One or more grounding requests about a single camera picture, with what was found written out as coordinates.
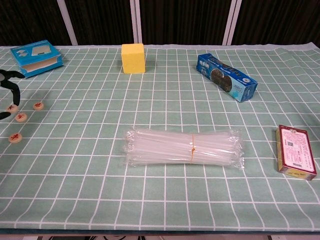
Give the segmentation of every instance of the blue box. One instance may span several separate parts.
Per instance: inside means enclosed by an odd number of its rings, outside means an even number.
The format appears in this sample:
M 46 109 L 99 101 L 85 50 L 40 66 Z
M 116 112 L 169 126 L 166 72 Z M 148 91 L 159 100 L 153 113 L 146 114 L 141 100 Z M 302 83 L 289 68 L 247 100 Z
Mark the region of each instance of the blue box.
M 196 70 L 242 103 L 251 99 L 258 83 L 243 72 L 225 65 L 211 53 L 198 56 Z
M 62 66 L 62 56 L 47 40 L 11 48 L 21 73 L 26 77 L 41 74 Z

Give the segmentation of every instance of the table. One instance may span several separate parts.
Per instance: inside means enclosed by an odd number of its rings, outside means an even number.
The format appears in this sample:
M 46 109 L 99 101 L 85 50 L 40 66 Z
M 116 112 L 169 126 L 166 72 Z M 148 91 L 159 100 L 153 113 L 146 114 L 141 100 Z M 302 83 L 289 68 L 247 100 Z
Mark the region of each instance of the table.
M 2 233 L 320 232 L 320 178 L 278 173 L 275 135 L 280 124 L 307 130 L 320 172 L 319 48 L 145 46 L 146 73 L 133 75 L 119 46 L 58 50 L 63 67 L 12 80 L 28 120 L 0 122 Z M 199 74 L 202 53 L 257 80 L 253 98 L 238 103 Z M 7 47 L 0 65 L 18 70 Z M 2 109 L 12 102 L 6 89 L 0 98 Z M 239 129 L 245 168 L 127 166 L 131 127 Z M 15 132 L 23 141 L 10 144 Z

